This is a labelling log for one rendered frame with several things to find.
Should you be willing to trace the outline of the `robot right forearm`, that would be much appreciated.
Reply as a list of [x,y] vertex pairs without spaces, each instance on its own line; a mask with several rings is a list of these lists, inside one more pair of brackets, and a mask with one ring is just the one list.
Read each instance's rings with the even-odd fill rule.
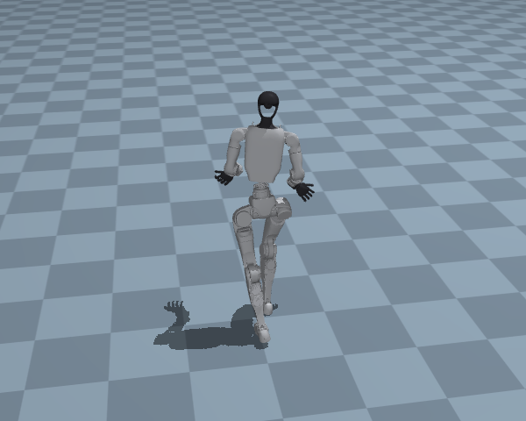
[[[304,170],[303,170],[303,173],[304,173]],[[291,179],[291,177],[289,177],[289,178],[287,179],[287,183],[288,183],[291,187],[296,186],[297,184],[301,183],[302,181],[303,181],[303,179],[294,181],[294,180]]]

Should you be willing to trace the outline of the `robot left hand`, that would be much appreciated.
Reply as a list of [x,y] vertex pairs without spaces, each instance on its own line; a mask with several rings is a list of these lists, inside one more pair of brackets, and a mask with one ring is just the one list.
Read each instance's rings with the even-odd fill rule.
[[[224,185],[226,186],[229,182],[231,182],[231,180],[233,179],[233,177],[227,175],[224,171],[217,171],[215,170],[215,173],[219,173],[220,175],[216,176],[215,175],[215,178],[217,179],[218,182],[221,182],[221,184],[224,183]],[[221,178],[220,178],[221,177]],[[220,179],[219,179],[220,178]],[[222,181],[223,180],[223,181]]]

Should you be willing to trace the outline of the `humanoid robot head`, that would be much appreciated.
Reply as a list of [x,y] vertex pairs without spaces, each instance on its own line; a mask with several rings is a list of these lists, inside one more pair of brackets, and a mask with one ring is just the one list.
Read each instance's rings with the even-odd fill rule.
[[[261,114],[260,106],[264,105],[266,109],[270,109],[272,106],[275,107],[274,114],[268,118],[264,117]],[[272,91],[265,91],[259,95],[258,99],[258,109],[259,109],[259,115],[261,116],[261,121],[256,127],[258,128],[265,128],[265,129],[278,129],[273,125],[273,117],[275,116],[279,106],[279,98],[278,96],[273,93]]]

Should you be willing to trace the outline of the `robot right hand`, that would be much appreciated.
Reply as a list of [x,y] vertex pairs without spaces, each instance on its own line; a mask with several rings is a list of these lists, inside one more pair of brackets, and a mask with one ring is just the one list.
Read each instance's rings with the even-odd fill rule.
[[[289,185],[289,184],[288,184]],[[289,185],[290,186],[290,185]],[[315,193],[312,189],[310,189],[309,187],[307,186],[311,186],[313,187],[314,185],[313,184],[305,184],[304,182],[301,182],[299,184],[297,184],[296,186],[294,187],[291,187],[292,189],[296,189],[296,192],[297,194],[303,199],[304,202],[306,202],[307,200],[304,198],[304,196],[307,197],[307,199],[309,200],[309,197],[306,195],[308,194],[309,196],[312,197],[312,195],[309,193],[309,191],[311,193]]]

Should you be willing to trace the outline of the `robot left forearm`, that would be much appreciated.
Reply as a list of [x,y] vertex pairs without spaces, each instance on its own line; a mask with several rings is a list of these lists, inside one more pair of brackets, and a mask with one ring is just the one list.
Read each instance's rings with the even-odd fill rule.
[[[231,176],[231,177],[233,177],[233,176],[240,176],[241,173],[243,172],[242,166],[241,166],[238,162],[236,162],[236,163],[239,165],[238,173],[237,173],[236,175],[229,175],[229,176]],[[225,164],[226,164],[226,163],[225,163]],[[224,165],[224,168],[225,168],[225,165]],[[228,174],[227,174],[227,175],[228,175]]]

